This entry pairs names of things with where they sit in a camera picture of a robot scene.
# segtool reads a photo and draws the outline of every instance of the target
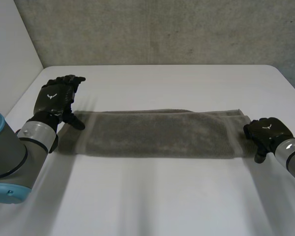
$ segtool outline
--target gray towel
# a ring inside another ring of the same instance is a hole
[[[65,124],[58,151],[100,157],[253,157],[246,140],[250,122],[240,110],[196,113],[187,110],[85,112],[75,115],[86,129]]]

